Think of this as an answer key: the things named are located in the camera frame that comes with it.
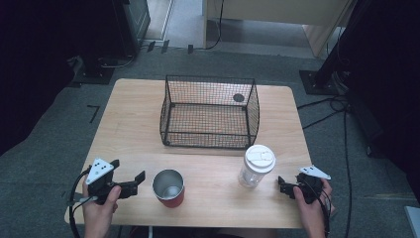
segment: person's left hand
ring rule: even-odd
[[[120,197],[121,187],[114,186],[108,194],[103,205],[94,201],[83,204],[83,217],[85,224],[85,238],[104,238],[108,236],[112,215],[117,210],[117,200]],[[86,178],[83,182],[83,196],[89,197]]]

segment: hand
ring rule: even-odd
[[[333,189],[330,187],[330,184],[323,178],[321,178],[323,183],[323,189],[325,192],[322,192],[320,199],[323,204],[326,204],[326,199],[331,201],[331,192]],[[318,200],[313,201],[311,204],[306,204],[305,198],[303,197],[302,190],[295,186],[293,188],[293,193],[297,201],[297,205],[300,211],[300,220],[302,221],[303,228],[305,228],[306,233],[309,238],[319,238],[325,237],[325,224],[324,224],[324,214],[322,213],[321,204]],[[331,205],[331,212],[334,211],[335,207]]]
[[[108,237],[108,231],[111,226],[112,214],[117,210],[117,200],[120,196],[121,188],[114,186],[108,194],[103,205],[94,201],[88,201],[83,204],[83,217],[85,225],[85,238],[104,238]],[[83,196],[88,197],[86,178],[83,182]]]

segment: white lid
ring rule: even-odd
[[[254,145],[245,153],[245,165],[258,174],[267,174],[275,166],[275,155],[266,146]]]

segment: table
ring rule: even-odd
[[[223,18],[304,25],[312,52],[319,57],[335,29],[347,25],[355,3],[353,0],[226,0]],[[222,0],[203,0],[204,48],[207,20],[219,19],[221,6]]]
[[[146,180],[137,196],[119,200],[113,224],[301,227],[295,201],[279,192],[276,181],[281,175],[295,182],[298,168],[311,165],[293,94],[285,86],[258,85],[257,91],[261,121],[256,144],[271,148],[277,163],[257,188],[249,189],[237,179],[245,151],[162,144],[158,129],[163,80],[117,80],[83,169],[95,158],[118,159],[114,181],[133,180],[141,171],[146,171]],[[163,206],[152,190],[154,176],[164,169],[175,169],[184,177],[185,198],[176,208]],[[81,192],[81,183],[77,191]],[[83,222],[81,211],[75,213],[76,223]]]

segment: metal mesh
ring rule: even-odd
[[[160,115],[167,146],[246,149],[260,123],[251,78],[168,75]]]

